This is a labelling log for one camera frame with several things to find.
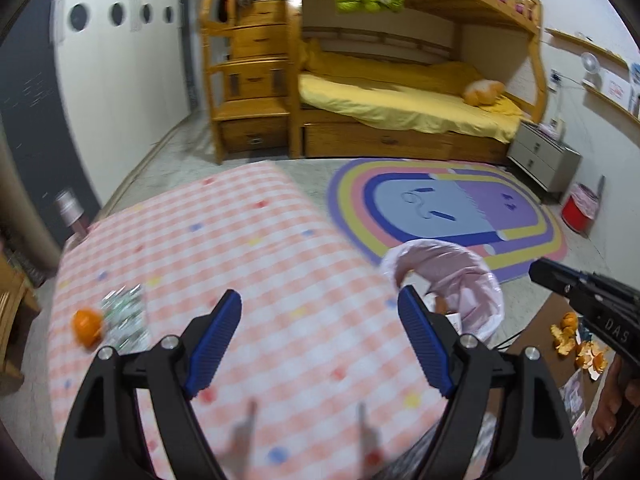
wooden bunk bed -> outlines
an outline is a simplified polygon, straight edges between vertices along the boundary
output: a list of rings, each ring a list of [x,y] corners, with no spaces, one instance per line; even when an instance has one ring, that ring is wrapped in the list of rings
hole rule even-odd
[[[415,130],[381,130],[352,117],[301,103],[299,75],[303,68],[300,42],[314,35],[360,38],[369,43],[405,44],[407,48],[439,52],[459,59],[462,27],[486,25],[524,31],[536,85],[532,103],[510,97],[533,121],[546,106],[546,81],[540,59],[542,4],[538,0],[405,0],[404,6],[454,22],[453,45],[394,34],[338,27],[303,27],[303,0],[265,0],[236,16],[228,0],[228,20],[210,16],[213,0],[203,0],[200,23],[212,142],[218,161],[227,152],[288,146],[292,158],[302,156],[391,156],[503,162],[508,145],[490,137],[456,132],[425,134]],[[210,64],[211,36],[225,36],[228,59]],[[404,61],[371,54],[351,56]],[[211,78],[222,73],[223,102],[216,104]]]

wall shelf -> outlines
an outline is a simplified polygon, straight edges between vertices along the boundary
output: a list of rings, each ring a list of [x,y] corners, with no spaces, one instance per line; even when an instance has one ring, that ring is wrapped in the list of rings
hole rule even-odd
[[[585,50],[591,50],[596,54],[600,54],[602,57],[609,59],[610,61],[620,65],[622,68],[629,70],[629,66],[622,56],[619,56],[615,52],[607,50],[601,46],[597,46],[595,43],[591,43],[589,40],[583,40],[582,38],[578,38],[573,34],[567,34],[566,32],[561,32],[560,30],[556,30],[554,28],[546,28],[549,34],[551,34],[554,38],[561,38],[562,40],[568,41],[569,43],[576,44],[578,46],[583,46]]]
[[[622,112],[623,114],[626,114],[626,116],[631,119],[633,122],[635,122],[638,126],[640,126],[640,120],[638,120],[637,117],[635,117],[635,115],[633,115],[629,110],[627,110],[625,107],[620,106],[617,102],[613,101],[612,99],[609,99],[606,95],[604,95],[601,91],[599,91],[595,86],[590,85],[589,83],[587,83],[586,81],[582,82],[582,86],[584,86],[584,89],[589,92],[590,94],[593,94],[597,97],[599,97],[600,99],[602,99],[604,102],[610,104],[611,106],[613,106],[614,108],[616,108],[617,110],[619,110],[620,112]]]

red trash can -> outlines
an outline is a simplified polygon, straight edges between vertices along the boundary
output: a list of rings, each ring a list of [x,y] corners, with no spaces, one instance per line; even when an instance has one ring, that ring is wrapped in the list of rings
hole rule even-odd
[[[562,220],[569,229],[583,233],[589,220],[594,218],[597,208],[598,197],[596,194],[583,184],[578,184],[572,189],[569,199],[562,208]]]

hand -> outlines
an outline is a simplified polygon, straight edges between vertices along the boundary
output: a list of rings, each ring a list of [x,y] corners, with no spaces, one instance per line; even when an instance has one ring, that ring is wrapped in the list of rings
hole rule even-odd
[[[621,367],[622,359],[616,355],[602,387],[600,402],[593,414],[593,431],[599,440],[604,440],[616,427],[616,413],[622,405],[622,392],[618,386]],[[633,406],[640,406],[640,380],[633,380],[628,384],[625,397]]]

white nightstand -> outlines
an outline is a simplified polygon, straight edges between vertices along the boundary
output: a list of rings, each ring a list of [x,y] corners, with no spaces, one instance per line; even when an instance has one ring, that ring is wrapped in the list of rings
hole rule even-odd
[[[547,193],[564,193],[582,156],[539,132],[535,125],[520,123],[507,156]]]

